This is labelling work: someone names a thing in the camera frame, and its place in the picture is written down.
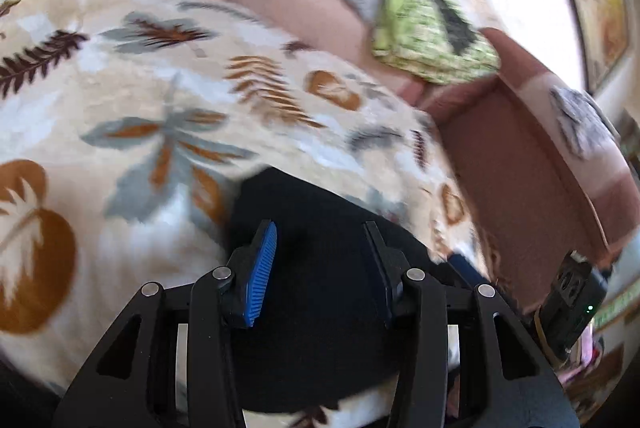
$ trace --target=fleece blanket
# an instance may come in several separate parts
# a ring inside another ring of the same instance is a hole
[[[2,15],[3,357],[62,394],[142,284],[189,283],[225,262],[238,183],[265,166],[486,275],[428,116],[351,64],[295,49],[296,37],[221,0],[22,0]],[[452,361],[455,350],[452,337]],[[389,382],[246,419],[362,426],[393,392]]]

